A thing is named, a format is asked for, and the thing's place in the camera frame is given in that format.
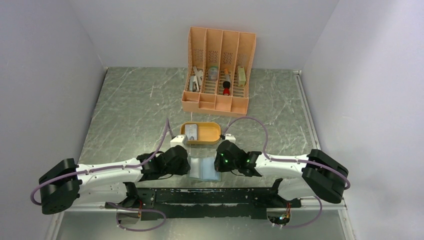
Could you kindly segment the mint green card holder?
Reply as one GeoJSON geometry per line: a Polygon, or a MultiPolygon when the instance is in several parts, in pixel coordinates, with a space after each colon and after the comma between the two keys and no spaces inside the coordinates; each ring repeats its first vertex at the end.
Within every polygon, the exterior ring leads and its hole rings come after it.
{"type": "Polygon", "coordinates": [[[190,171],[188,176],[191,179],[204,182],[219,182],[221,173],[215,170],[215,157],[190,157],[190,171]]]}

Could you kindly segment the silver credit card stack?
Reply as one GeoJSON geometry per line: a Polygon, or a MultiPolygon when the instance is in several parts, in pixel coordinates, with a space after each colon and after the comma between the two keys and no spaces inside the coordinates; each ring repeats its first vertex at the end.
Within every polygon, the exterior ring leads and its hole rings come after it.
{"type": "Polygon", "coordinates": [[[189,141],[198,140],[198,125],[195,123],[186,124],[184,126],[184,134],[187,136],[189,141]]]}

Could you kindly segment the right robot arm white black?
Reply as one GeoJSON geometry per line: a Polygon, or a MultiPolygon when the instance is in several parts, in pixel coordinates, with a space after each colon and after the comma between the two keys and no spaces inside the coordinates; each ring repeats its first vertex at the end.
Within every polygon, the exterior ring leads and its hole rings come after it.
{"type": "Polygon", "coordinates": [[[269,155],[261,151],[244,151],[233,142],[223,141],[216,150],[217,172],[238,171],[245,177],[282,179],[270,193],[270,202],[282,207],[290,200],[318,197],[332,204],[342,201],[350,186],[348,169],[320,149],[295,156],[269,155]]]}

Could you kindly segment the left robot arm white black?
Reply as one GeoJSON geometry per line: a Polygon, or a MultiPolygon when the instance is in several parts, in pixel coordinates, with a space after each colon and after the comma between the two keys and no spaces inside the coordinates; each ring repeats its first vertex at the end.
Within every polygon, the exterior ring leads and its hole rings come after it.
{"type": "Polygon", "coordinates": [[[88,203],[132,208],[143,202],[136,183],[167,175],[183,176],[190,169],[188,152],[180,145],[112,163],[76,164],[74,159],[67,158],[40,177],[40,201],[35,200],[33,193],[31,201],[41,206],[44,215],[88,203]]]}

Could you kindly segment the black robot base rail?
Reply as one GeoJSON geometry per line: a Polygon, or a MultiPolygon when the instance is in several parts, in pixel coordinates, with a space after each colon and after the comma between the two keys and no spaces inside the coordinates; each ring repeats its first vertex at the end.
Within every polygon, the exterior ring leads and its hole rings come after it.
{"type": "Polygon", "coordinates": [[[167,219],[237,218],[265,220],[268,209],[300,208],[300,199],[287,201],[272,187],[255,188],[137,188],[119,207],[141,209],[143,221],[167,219]]]}

